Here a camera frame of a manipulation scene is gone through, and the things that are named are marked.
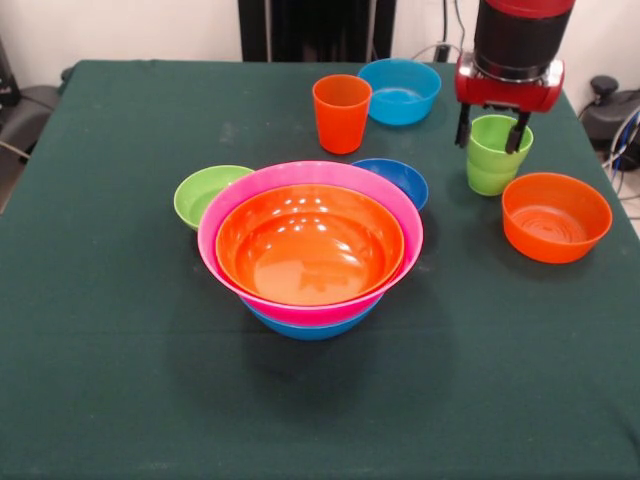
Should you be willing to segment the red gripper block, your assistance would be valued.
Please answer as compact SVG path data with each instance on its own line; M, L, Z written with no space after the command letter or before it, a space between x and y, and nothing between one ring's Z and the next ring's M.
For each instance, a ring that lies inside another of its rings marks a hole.
M455 94L460 104L454 143L466 148L470 138L472 106L514 109L516 122L510 127L505 152L520 150L531 113L548 112L562 93L565 64L553 60L541 77L532 81L511 82L492 78L474 63L472 53L462 53L456 63Z

